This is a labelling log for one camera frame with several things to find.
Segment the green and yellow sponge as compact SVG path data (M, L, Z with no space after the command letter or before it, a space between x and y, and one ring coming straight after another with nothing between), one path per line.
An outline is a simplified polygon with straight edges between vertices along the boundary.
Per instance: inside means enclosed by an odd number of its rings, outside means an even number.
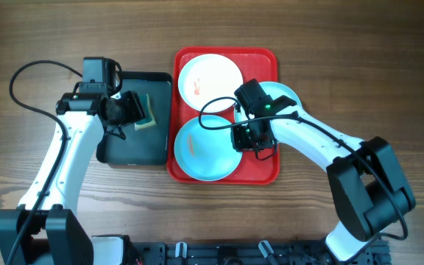
M144 110L145 117L134 124L135 130L143 130L156 125L155 117L153 116L150 97L148 94L141 94L139 96L141 106Z

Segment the light blue plate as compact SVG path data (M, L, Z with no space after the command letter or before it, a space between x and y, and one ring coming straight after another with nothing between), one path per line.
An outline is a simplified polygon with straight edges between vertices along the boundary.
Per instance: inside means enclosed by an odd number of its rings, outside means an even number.
M226 125L230 122L223 117L204 115L180 128L174 140L174 156L186 175L211 182L226 178L238 168L242 153L233 148L230 130L214 129Z
M277 99L280 96L287 96L290 99L293 99L300 107L302 107L302 102L298 95L288 86L279 83L279 82L260 82L259 85L263 88L264 92L272 97L272 99ZM235 123L247 120L248 118L245 115L243 107L240 107L238 110L234 110Z

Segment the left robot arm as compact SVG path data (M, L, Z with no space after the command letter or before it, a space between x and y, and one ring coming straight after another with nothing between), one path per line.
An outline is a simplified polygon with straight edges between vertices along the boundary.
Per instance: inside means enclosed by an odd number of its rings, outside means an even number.
M56 104L56 123L42 166L17 208L0 210L0 251L6 264L140 264L129 236L89 237L76 212L92 154L106 135L145 118L135 92L122 92L118 62L83 60L82 81Z

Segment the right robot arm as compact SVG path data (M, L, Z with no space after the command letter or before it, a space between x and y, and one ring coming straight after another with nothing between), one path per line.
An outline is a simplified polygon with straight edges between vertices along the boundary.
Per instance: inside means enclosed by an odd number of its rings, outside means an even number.
M403 231L398 240L407 238L404 216L416 200L386 140L364 141L339 132L307 113L297 96L271 96L256 79L234 96L234 149L259 152L286 144L327 174L339 223L325 237L325 246L335 261L356 260L395 222Z

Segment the black rectangular tray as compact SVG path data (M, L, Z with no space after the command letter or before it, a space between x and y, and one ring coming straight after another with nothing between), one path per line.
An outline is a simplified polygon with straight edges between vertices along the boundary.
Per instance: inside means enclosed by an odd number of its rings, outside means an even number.
M126 71L121 93L148 95L155 125L137 130L133 124L122 128L124 140L106 135L96 150L96 159L111 165L163 165L167 160L172 106L172 77L164 72Z

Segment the red plastic tray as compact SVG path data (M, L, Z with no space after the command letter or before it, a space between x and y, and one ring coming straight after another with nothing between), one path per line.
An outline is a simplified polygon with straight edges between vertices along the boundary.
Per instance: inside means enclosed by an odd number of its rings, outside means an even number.
M202 54L220 54L231 59L240 69L244 80L253 78L258 81L278 81L278 60L268 49L261 47L232 46L189 46L175 55L174 76L171 106L171 122L169 125L168 157L166 168L169 175L181 183L197 183L200 181L189 177L178 165L174 155L174 140L180 128L187 121L197 117L199 112L189 107L180 97L178 81L180 71L193 58ZM264 186L273 182L280 171L280 154L266 149L259 153L267 160L259 161L253 152L245 152L238 168L217 184Z

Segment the white round plate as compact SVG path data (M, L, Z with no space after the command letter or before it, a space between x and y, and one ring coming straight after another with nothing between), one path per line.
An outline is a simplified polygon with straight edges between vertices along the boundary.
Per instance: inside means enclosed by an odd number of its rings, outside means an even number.
M183 66L178 90L189 107L201 110L213 99L234 97L234 91L243 83L242 73L231 59L219 54L202 54Z

